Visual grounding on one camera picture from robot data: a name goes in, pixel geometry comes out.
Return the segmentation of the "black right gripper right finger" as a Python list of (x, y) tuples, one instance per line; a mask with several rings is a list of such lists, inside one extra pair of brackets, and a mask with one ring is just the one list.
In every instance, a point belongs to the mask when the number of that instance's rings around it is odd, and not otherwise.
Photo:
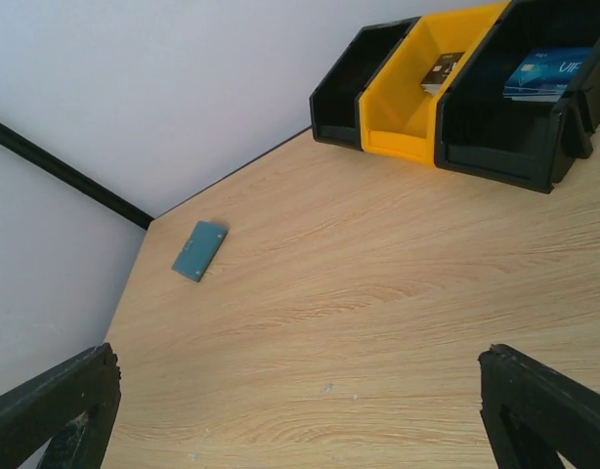
[(479, 356), (481, 417), (499, 468), (600, 468), (600, 394), (505, 344)]

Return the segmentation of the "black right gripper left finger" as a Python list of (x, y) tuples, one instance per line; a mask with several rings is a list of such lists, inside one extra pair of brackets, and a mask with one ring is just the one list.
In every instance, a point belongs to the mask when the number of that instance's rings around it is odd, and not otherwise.
[(99, 468), (121, 400), (120, 368), (108, 343), (0, 396), (0, 468), (18, 468), (46, 446), (39, 468)]

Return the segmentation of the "teal leather card holder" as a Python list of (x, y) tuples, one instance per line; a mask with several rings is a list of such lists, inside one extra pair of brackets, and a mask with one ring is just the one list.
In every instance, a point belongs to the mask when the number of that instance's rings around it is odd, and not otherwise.
[(185, 278), (200, 282), (227, 234), (228, 229), (223, 225), (198, 221), (172, 270)]

